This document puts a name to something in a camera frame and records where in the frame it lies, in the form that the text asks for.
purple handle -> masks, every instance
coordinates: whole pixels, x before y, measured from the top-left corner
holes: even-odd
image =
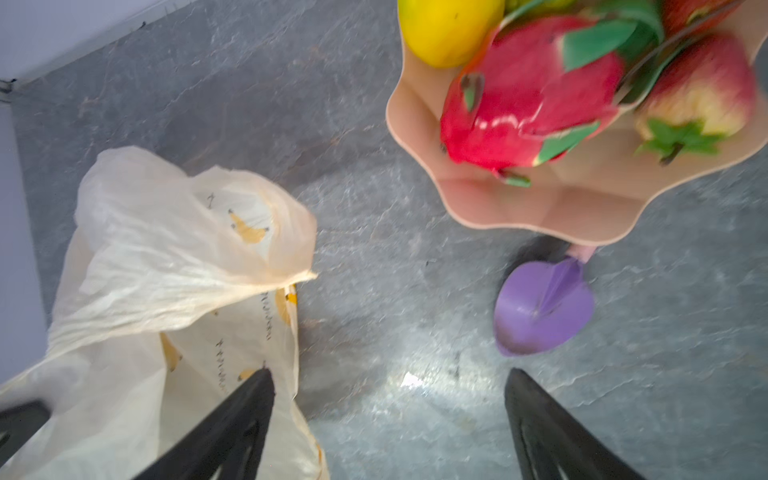
[[[582,283],[583,268],[584,264],[573,257],[563,260],[552,268],[549,285],[538,307],[540,314],[548,315]]]

purple scoop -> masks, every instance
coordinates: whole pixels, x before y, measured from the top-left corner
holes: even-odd
[[[594,312],[582,279],[594,249],[573,246],[565,260],[524,263],[509,276],[496,301],[494,334],[502,355],[545,352],[574,337]]]

red apple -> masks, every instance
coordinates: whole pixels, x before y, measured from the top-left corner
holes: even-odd
[[[755,111],[755,74],[735,37],[712,34],[676,57],[635,114],[644,147],[662,164],[680,153],[716,154]]]
[[[661,5],[664,29],[671,37],[691,22],[730,2],[731,0],[664,0]],[[734,11],[735,9],[729,10],[705,22],[696,30],[696,33],[714,28]]]

white wall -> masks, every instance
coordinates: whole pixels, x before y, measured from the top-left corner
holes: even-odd
[[[45,354],[47,323],[11,106],[0,101],[0,384]]]
[[[192,0],[0,0],[0,80],[34,80]]]

artificial fruit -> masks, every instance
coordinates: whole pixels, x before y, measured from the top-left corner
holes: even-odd
[[[517,10],[530,1],[531,0],[507,0],[506,12],[513,12],[514,10]],[[576,0],[547,0],[543,4],[532,9],[530,16],[538,17],[543,15],[551,15],[553,13],[562,13],[568,10],[568,8],[570,8],[575,2]]]
[[[504,0],[398,0],[402,36],[436,68],[465,64],[504,16]]]
[[[648,27],[656,32],[655,45],[664,35],[655,7],[632,3],[647,6],[642,18],[656,19]],[[640,22],[623,18],[621,8],[606,8],[597,17],[540,18],[502,31],[540,4],[533,0],[489,34],[451,83],[440,121],[441,140],[453,161],[521,186],[528,180],[506,169],[557,160],[618,117],[622,109],[614,96],[624,73],[619,51],[633,39],[648,42]],[[636,31],[642,35],[636,37]]]
[[[662,2],[662,19],[667,35],[672,36],[698,18],[710,14],[716,8],[731,3],[733,0],[664,0]],[[716,27],[725,20],[733,10],[717,15],[704,22],[694,33],[701,33]]]
[[[712,34],[683,50],[664,70],[635,114],[641,148],[669,164],[681,153],[716,154],[755,111],[757,86],[744,47]]]

